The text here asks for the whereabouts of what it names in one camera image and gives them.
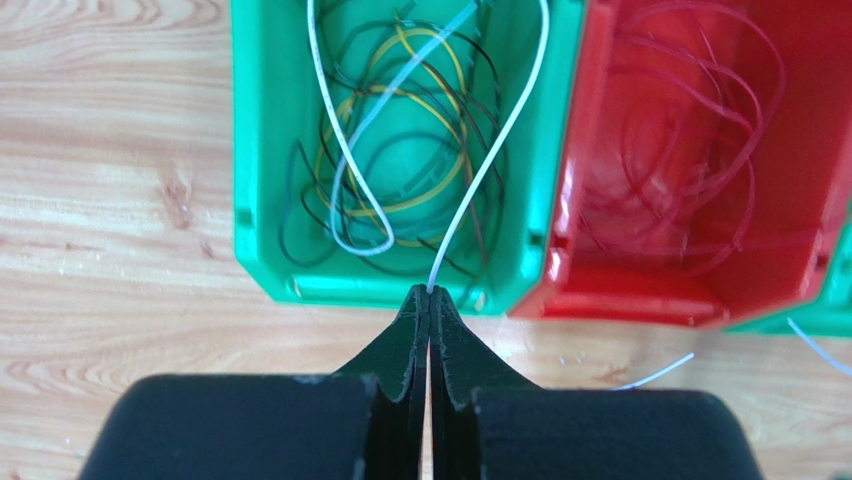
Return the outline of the red plastic bin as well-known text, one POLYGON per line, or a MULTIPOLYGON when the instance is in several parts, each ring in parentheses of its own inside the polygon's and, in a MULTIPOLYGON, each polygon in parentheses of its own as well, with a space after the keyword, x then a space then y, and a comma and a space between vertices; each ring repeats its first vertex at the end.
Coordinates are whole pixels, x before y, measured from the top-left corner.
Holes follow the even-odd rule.
POLYGON ((851 225, 847 1, 591 1, 520 317, 722 329, 815 300, 851 225))

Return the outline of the right green plastic bin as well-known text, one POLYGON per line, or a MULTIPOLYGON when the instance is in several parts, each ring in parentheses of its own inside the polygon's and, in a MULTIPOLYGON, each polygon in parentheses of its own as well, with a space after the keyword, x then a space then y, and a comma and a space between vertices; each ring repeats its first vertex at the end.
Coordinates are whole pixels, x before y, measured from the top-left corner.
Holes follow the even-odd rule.
POLYGON ((815 300, 725 329, 725 333, 794 335, 792 319, 810 336, 851 338, 851 225, 846 226, 815 300))

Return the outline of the left green plastic bin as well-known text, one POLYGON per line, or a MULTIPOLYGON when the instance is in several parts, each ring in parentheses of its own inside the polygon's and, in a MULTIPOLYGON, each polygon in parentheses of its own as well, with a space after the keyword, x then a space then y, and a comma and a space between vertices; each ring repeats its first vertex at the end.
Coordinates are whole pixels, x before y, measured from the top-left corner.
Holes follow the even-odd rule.
POLYGON ((238 261, 274 300, 500 315, 539 281, 581 1, 236 1, 238 261))

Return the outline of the green plastic bin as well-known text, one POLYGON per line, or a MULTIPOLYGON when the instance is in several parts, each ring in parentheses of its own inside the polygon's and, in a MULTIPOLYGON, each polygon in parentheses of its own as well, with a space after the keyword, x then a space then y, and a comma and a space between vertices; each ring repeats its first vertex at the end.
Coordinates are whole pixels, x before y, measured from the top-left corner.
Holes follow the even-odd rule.
POLYGON ((236 1, 238 261, 274 300, 500 315, 539 281, 581 1, 236 1))
POLYGON ((810 336, 851 338, 851 225, 846 226, 815 300, 725 329, 725 333, 794 335, 792 319, 810 336))

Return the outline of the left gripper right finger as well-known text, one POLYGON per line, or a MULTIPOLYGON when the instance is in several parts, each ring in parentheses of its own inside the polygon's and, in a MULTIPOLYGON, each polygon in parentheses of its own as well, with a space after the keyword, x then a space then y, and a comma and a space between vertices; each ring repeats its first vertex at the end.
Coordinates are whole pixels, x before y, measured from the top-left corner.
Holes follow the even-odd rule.
POLYGON ((551 390, 523 376, 429 299, 438 479, 758 479, 744 431, 694 390, 551 390))

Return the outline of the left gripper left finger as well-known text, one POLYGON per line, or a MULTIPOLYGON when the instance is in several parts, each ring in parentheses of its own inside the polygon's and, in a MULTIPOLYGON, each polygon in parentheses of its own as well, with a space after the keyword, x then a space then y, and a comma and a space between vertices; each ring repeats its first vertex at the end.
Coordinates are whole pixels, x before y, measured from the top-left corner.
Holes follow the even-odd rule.
POLYGON ((162 374, 117 401, 84 479, 416 479, 429 294, 326 374, 162 374))

